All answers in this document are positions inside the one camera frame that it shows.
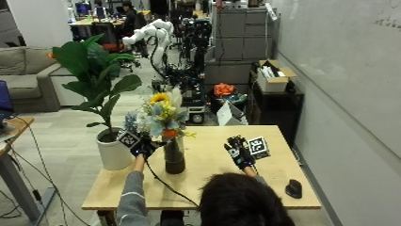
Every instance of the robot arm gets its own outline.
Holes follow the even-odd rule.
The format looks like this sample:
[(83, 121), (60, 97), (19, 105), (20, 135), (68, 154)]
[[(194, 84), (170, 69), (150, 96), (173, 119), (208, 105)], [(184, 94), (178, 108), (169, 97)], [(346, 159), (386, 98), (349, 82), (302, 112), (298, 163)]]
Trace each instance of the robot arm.
[(170, 22), (164, 22), (162, 20), (156, 20), (148, 25), (145, 25), (140, 30), (134, 31), (132, 37), (122, 38), (124, 46), (136, 44), (140, 40), (148, 37), (156, 37), (158, 39), (158, 46), (153, 54), (153, 64), (157, 68), (161, 67), (161, 57), (166, 46), (170, 43), (170, 37), (173, 34), (173, 24)]

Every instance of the vase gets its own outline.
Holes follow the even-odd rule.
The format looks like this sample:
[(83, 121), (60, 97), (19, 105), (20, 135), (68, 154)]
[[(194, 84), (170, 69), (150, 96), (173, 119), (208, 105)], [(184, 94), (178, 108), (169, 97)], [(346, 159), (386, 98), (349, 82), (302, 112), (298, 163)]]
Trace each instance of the vase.
[(182, 137), (173, 137), (162, 147), (165, 171), (170, 174), (182, 173), (185, 170)]
[[(117, 133), (120, 128), (113, 127), (113, 132)], [(122, 170), (132, 163), (132, 155), (129, 149), (118, 141), (101, 142), (100, 138), (108, 133), (103, 130), (96, 137), (97, 148), (100, 152), (103, 168), (107, 170)]]

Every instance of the flower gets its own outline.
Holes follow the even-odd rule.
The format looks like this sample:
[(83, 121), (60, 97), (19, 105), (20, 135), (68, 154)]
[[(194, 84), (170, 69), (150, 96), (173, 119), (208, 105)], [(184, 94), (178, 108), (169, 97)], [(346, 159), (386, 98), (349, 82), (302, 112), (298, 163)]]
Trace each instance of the flower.
[(141, 105), (136, 116), (125, 117), (124, 127), (130, 130), (134, 127), (140, 133), (146, 133), (150, 137), (193, 137), (194, 134), (184, 132), (186, 110), (181, 108), (181, 103), (180, 88), (154, 94)]
[(152, 96), (152, 98), (150, 98), (150, 105), (153, 105), (154, 103), (161, 102), (161, 101), (162, 102), (168, 102), (168, 95), (166, 95), (165, 92), (157, 93), (157, 94), (154, 94)]

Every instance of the cabinet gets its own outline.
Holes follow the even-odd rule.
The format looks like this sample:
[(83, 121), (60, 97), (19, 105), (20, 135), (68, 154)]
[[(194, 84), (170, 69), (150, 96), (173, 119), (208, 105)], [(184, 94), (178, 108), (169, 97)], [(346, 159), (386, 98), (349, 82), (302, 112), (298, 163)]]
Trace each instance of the cabinet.
[(262, 92), (254, 77), (249, 75), (245, 111), (248, 123), (278, 125), (290, 148), (294, 144), (305, 98), (296, 87), (294, 90), (294, 93)]

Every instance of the dark hair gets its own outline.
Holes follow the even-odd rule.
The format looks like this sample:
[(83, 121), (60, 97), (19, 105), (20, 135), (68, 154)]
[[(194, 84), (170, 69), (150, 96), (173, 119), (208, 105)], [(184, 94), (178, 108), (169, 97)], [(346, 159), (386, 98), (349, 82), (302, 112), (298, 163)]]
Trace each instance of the dark hair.
[(122, 2), (122, 6), (124, 6), (124, 7), (132, 8), (132, 7), (133, 7), (133, 4), (130, 3), (129, 0), (125, 0), (125, 1)]
[(95, 0), (95, 4), (100, 5), (101, 6), (101, 0)]
[(201, 226), (294, 226), (273, 189), (254, 178), (218, 174), (201, 190)]

